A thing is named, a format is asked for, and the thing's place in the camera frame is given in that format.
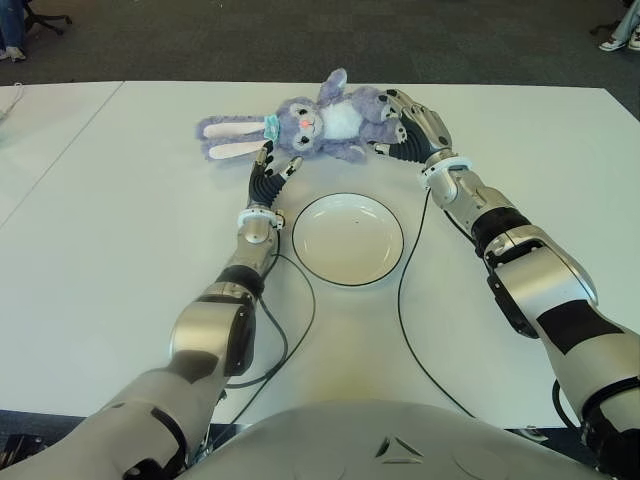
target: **jeans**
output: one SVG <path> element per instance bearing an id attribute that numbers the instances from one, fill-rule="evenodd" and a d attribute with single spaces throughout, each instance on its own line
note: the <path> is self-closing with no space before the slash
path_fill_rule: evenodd
<path id="1" fill-rule="evenodd" d="M 620 25 L 616 28 L 616 31 L 611 35 L 616 40 L 621 42 L 627 42 L 633 30 L 640 24 L 640 0 L 633 2 L 633 5 L 629 7 L 627 14 L 620 21 Z"/>
<path id="2" fill-rule="evenodd" d="M 22 0 L 0 0 L 0 49 L 22 48 L 24 12 Z"/>

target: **purple plush rabbit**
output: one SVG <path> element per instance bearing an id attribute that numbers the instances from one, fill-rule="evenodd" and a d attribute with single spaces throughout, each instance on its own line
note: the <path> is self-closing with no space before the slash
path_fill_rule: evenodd
<path id="1" fill-rule="evenodd" d="M 285 101 L 275 115 L 215 116 L 198 124 L 208 158 L 222 159 L 259 150 L 266 140 L 290 155 L 324 152 L 358 161 L 367 142 L 399 143 L 407 135 L 391 116 L 389 99 L 373 87 L 344 93 L 347 72 L 340 68 L 320 87 L 318 101 L 298 97 Z"/>

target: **white belly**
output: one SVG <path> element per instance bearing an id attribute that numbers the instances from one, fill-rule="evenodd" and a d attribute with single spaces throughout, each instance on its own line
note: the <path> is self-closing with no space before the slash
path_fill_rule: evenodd
<path id="1" fill-rule="evenodd" d="M 346 140 L 360 134 L 362 115 L 351 106 L 350 101 L 329 105 L 320 111 L 320 116 L 327 140 Z"/>

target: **bunny face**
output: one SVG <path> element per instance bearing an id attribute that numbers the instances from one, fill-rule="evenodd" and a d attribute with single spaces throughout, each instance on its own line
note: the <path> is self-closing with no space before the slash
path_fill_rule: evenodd
<path id="1" fill-rule="evenodd" d="M 280 122 L 280 147 L 292 154 L 315 153 L 320 149 L 324 123 L 313 101 L 305 97 L 287 100 L 276 115 Z"/>

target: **person's foot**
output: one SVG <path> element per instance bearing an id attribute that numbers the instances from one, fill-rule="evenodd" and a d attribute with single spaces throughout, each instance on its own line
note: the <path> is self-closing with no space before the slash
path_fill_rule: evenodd
<path id="1" fill-rule="evenodd" d="M 24 62 L 27 57 L 18 47 L 7 47 L 7 53 L 11 57 L 13 63 Z"/>
<path id="2" fill-rule="evenodd" d="M 598 48 L 604 52 L 614 52 L 616 50 L 620 50 L 626 43 L 627 42 L 622 42 L 613 37 L 609 37 L 609 40 L 601 43 Z"/>
<path id="3" fill-rule="evenodd" d="M 629 39 L 629 50 L 635 50 L 640 52 L 640 25 L 636 27 L 636 29 L 631 34 L 631 38 Z"/>

